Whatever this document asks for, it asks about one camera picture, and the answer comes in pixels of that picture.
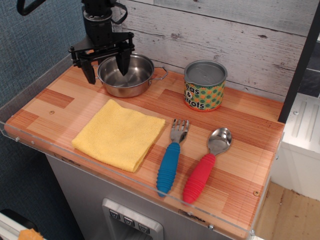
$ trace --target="pot handle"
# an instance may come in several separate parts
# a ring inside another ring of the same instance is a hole
[[[160,78],[151,78],[151,79],[149,80],[149,85],[151,84],[151,81],[152,81],[152,80],[162,80],[162,79],[164,79],[164,78],[168,75],[168,71],[165,69],[164,66],[155,66],[154,68],[162,68],[163,70],[165,70],[165,75],[163,75],[163,76],[160,77]]]

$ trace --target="red handle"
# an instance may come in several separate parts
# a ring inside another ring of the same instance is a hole
[[[200,162],[194,168],[190,177],[186,181],[183,190],[183,201],[191,204],[200,196],[215,162],[216,156],[212,153],[208,153],[201,158]]]

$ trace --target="dispenser button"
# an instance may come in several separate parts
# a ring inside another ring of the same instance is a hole
[[[116,211],[112,211],[111,209],[109,209],[109,212],[111,217],[113,217],[114,219],[118,219],[118,220],[120,219],[120,215]]]
[[[143,226],[139,223],[139,229],[141,232],[145,233],[145,234],[150,234],[150,229],[146,226]]]
[[[131,227],[134,227],[135,226],[135,221],[133,221],[132,219],[130,218],[127,218],[126,216],[123,217],[123,220],[125,222],[125,224],[131,226]]]

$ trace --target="spoon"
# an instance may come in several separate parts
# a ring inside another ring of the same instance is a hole
[[[210,153],[201,158],[186,181],[183,189],[183,201],[191,204],[200,196],[215,165],[216,155],[227,151],[231,140],[231,132],[225,127],[219,128],[211,134],[208,140]]]

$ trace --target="blue handle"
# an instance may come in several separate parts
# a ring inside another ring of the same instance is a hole
[[[171,143],[165,151],[163,156],[161,166],[158,171],[158,177],[156,178],[156,188],[164,193],[168,193],[174,184],[176,177],[178,159],[180,154],[180,145],[179,143]]]

